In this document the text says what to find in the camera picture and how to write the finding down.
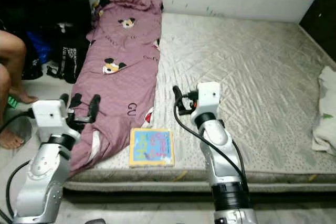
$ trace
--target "bare foot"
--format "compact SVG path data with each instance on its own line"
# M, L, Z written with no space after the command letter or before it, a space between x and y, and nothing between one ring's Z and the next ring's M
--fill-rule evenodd
M26 104L33 103L38 100L37 97L28 96L23 87L20 89L11 87L9 94L12 95L18 102L23 102Z
M5 149L16 149L23 144L22 138L15 135L8 129L4 129L2 133L0 133L0 146Z

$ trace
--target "purple blanket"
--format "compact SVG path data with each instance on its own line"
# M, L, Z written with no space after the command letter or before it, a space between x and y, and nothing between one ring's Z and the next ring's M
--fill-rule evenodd
M121 151L130 130L150 121L160 59L161 0L100 0L95 4L91 45L70 106L88 113L101 96L96 122L85 126L74 146L71 175Z

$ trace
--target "person's knee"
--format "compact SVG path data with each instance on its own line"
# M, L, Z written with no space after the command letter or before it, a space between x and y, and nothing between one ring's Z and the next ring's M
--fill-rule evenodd
M26 45L19 37L0 31L0 39L0 56L25 57Z
M5 66L0 64L0 90L9 90L10 87L10 75Z

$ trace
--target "folded cloth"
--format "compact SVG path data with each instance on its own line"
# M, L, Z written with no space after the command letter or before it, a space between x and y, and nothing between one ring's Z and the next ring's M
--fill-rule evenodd
M319 114L313 127L312 149L336 156L336 72L326 66L319 83Z

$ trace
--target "black bag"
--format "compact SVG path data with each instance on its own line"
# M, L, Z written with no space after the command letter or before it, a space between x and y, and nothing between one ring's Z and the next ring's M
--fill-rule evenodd
M75 83L85 61L89 42L84 34L78 34L71 29L60 34L59 45L51 57L58 66L48 66L47 74L68 83Z

